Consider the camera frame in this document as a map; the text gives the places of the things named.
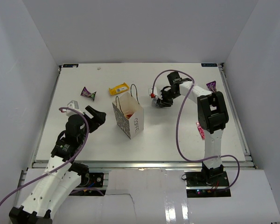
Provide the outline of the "purple snack packet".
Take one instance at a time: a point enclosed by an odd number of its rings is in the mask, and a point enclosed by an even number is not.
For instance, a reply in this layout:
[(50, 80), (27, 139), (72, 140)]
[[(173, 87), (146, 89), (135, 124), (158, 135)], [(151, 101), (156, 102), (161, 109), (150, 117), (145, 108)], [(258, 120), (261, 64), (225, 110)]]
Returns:
[(95, 101), (95, 97), (96, 97), (96, 91), (95, 92), (90, 92), (87, 90), (86, 87), (84, 87), (81, 91), (81, 96), (86, 97), (86, 98), (90, 98), (93, 102)]
[(208, 87), (208, 89), (211, 92), (216, 92), (217, 91), (217, 82), (216, 81), (212, 81), (206, 84), (206, 86)]

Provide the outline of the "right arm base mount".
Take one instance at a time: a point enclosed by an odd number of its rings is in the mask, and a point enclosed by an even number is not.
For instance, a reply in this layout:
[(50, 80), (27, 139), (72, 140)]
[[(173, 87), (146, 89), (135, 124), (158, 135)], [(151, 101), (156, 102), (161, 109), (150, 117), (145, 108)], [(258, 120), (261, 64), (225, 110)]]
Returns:
[(231, 190), (225, 189), (230, 185), (225, 171), (208, 181), (203, 178), (202, 172), (186, 172), (181, 179), (186, 184), (187, 198), (231, 197)]

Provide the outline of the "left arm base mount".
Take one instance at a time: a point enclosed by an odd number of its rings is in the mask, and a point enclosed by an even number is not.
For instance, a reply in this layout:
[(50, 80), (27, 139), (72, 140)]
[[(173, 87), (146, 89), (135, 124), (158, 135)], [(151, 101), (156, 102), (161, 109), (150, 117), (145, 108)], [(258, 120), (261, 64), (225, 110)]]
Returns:
[(103, 187), (104, 173), (90, 172), (89, 167), (82, 163), (73, 163), (69, 171), (74, 171), (80, 176), (80, 184), (70, 196), (104, 196)]

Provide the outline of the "yellow snack bar back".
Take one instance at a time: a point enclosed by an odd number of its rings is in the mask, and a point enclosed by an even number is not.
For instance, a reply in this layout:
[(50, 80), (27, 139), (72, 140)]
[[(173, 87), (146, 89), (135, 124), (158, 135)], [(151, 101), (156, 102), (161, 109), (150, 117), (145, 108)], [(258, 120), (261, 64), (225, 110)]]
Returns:
[(109, 94), (111, 96), (117, 95), (117, 94), (121, 94), (125, 91), (128, 91), (130, 89), (130, 87), (128, 86), (128, 84), (126, 83), (122, 83), (120, 85), (117, 85), (113, 88), (109, 88)]

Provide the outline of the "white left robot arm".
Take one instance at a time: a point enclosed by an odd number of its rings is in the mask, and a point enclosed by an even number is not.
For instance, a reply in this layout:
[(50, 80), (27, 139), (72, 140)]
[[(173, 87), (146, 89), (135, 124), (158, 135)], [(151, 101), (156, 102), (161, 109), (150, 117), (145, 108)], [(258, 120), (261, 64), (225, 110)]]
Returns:
[(89, 168), (75, 159), (84, 148), (88, 135), (105, 123), (106, 113), (90, 106), (81, 112), (75, 107), (62, 107), (68, 121), (57, 137), (48, 164), (36, 186), (19, 207), (13, 207), (9, 218), (13, 224), (51, 224), (57, 210), (77, 186), (89, 182)]

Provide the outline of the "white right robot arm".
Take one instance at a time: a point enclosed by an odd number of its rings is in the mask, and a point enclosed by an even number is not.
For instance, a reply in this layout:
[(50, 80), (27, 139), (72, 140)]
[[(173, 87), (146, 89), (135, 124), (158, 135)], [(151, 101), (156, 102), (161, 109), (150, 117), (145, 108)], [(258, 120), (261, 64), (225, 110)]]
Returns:
[(167, 79), (168, 86), (159, 90), (155, 84), (157, 75), (152, 88), (149, 91), (150, 97), (159, 108), (171, 107), (173, 100), (179, 96), (184, 96), (179, 110), (175, 140), (178, 141), (179, 121), (183, 106), (187, 99), (192, 100), (197, 105), (198, 123), (204, 131), (204, 158), (195, 160), (202, 164), (202, 182), (207, 186), (212, 186), (218, 181), (218, 176), (224, 172), (221, 159), (222, 136), (226, 124), (229, 121), (224, 96), (221, 92), (211, 92), (195, 83), (195, 80), (185, 72), (178, 70), (165, 70), (161, 74), (169, 72)]

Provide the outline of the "red snack packet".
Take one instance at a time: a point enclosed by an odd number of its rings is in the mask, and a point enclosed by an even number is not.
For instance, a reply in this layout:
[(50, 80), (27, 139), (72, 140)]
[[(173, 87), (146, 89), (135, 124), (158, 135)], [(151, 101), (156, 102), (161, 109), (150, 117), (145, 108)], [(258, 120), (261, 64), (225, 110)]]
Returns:
[(205, 140), (205, 133), (204, 133), (204, 130), (203, 130), (203, 128), (201, 127), (201, 125), (200, 125), (199, 122), (196, 122), (196, 127), (197, 127), (197, 129), (198, 129), (198, 131), (199, 131), (199, 134), (200, 134), (202, 140)]

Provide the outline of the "silver snack packet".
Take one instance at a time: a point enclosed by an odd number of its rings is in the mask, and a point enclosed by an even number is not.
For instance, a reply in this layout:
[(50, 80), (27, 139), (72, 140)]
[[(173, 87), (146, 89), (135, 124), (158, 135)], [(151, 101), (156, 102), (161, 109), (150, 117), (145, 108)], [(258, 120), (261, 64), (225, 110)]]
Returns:
[(152, 99), (152, 106), (159, 107), (159, 100), (156, 98)]

